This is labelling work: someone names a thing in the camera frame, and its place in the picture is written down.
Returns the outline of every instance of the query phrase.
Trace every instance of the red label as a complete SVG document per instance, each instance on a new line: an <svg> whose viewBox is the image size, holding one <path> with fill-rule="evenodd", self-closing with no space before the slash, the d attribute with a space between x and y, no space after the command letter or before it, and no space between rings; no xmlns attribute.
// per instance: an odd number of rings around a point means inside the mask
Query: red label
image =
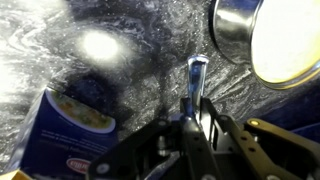
<svg viewBox="0 0 320 180"><path fill-rule="evenodd" d="M71 158L67 160L68 167L81 174L85 174L87 172L89 164L90 162L84 159Z"/></svg>

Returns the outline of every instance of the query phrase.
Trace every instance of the pasta image on box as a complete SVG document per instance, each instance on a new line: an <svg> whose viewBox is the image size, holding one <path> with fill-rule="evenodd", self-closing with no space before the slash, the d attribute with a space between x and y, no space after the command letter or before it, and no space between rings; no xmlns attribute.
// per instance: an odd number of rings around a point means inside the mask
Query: pasta image on box
<svg viewBox="0 0 320 180"><path fill-rule="evenodd" d="M115 126L113 118L46 88L26 116L6 172L83 180L90 162L117 144Z"/></svg>

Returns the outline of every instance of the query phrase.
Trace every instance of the stainless steel pot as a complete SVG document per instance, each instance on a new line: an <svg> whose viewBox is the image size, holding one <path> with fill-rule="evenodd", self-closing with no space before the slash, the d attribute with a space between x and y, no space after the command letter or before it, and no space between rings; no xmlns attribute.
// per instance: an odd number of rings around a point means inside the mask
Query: stainless steel pot
<svg viewBox="0 0 320 180"><path fill-rule="evenodd" d="M297 86L320 69L320 0L216 0L211 27L218 49L251 63L273 89Z"/></svg>

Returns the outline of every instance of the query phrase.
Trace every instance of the granite countertop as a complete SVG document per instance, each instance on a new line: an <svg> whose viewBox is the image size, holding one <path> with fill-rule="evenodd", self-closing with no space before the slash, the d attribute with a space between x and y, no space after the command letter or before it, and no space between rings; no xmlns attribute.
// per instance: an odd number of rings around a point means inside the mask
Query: granite countertop
<svg viewBox="0 0 320 180"><path fill-rule="evenodd" d="M178 111L186 59L210 58L205 95L245 120L303 91L259 84L210 39L204 0L0 0L0 169L33 100L48 84L118 122L120 139Z"/></svg>

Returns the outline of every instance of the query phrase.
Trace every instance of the blue pasta box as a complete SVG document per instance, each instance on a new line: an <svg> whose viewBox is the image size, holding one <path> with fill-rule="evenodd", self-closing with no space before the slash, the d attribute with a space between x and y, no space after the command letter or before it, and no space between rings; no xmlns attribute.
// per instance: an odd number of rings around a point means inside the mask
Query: blue pasta box
<svg viewBox="0 0 320 180"><path fill-rule="evenodd" d="M115 125L113 118L46 88L26 116L6 171L83 180L90 162L117 144Z"/></svg>

